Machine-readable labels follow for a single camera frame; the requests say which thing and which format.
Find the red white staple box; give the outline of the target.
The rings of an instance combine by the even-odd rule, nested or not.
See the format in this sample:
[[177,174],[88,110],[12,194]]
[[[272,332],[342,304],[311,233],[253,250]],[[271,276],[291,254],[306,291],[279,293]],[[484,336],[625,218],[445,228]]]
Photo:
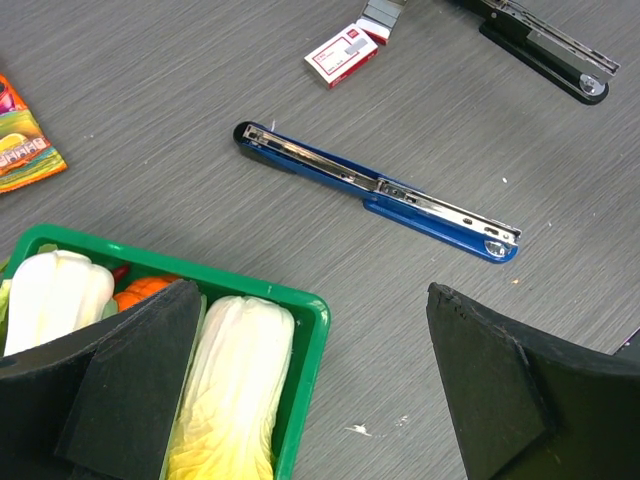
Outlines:
[[375,57],[392,29],[361,17],[304,57],[304,63],[327,89],[333,89]]

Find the black stapler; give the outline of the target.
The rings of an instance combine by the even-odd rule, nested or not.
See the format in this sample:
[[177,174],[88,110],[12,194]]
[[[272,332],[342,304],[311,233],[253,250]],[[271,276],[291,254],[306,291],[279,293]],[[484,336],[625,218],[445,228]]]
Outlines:
[[620,65],[534,15],[516,1],[471,0],[479,31],[585,105],[602,102]]

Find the silver staple strips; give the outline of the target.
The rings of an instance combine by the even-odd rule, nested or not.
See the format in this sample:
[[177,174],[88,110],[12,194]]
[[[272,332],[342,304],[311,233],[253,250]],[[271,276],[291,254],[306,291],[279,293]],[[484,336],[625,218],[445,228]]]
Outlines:
[[392,30],[406,6],[406,0],[368,0],[361,16]]

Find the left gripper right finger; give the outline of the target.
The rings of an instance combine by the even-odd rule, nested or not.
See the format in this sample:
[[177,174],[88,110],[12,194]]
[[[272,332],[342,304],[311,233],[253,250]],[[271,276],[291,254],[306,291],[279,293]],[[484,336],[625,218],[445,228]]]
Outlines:
[[637,334],[596,352],[438,283],[426,315],[468,478],[638,478]]

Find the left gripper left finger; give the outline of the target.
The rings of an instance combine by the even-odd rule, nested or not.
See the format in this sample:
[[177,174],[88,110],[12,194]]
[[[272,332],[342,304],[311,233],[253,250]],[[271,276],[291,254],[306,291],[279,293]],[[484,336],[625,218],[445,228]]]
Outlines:
[[179,280],[1,360],[4,479],[157,479],[201,311]]

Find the blue stapler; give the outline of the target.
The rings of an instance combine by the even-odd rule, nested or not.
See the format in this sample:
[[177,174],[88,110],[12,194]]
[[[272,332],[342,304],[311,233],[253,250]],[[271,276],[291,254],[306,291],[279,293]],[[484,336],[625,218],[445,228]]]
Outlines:
[[486,261],[505,263],[518,253],[519,229],[439,200],[362,164],[251,121],[239,123],[233,139],[256,161],[358,197],[366,210]]

